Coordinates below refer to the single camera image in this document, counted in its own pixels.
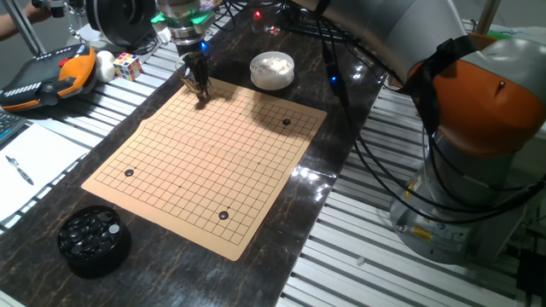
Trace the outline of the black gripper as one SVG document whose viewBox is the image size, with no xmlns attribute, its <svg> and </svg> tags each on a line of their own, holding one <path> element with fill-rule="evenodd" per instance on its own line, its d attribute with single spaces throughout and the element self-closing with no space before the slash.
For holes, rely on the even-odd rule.
<svg viewBox="0 0 546 307">
<path fill-rule="evenodd" d="M 183 73 L 183 82 L 189 91 L 196 94 L 200 101 L 206 101 L 209 98 L 209 45 L 204 40 L 186 45 L 177 45 L 177 52 L 176 71 Z"/>
</svg>

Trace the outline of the bare person hand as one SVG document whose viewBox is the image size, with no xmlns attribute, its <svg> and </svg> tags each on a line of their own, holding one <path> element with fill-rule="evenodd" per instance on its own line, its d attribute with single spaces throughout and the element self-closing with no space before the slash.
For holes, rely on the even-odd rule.
<svg viewBox="0 0 546 307">
<path fill-rule="evenodd" d="M 32 3 L 29 3 L 23 9 L 27 19 L 32 23 L 39 23 L 47 20 L 51 17 L 51 13 L 48 9 L 39 9 L 33 6 Z"/>
</svg>

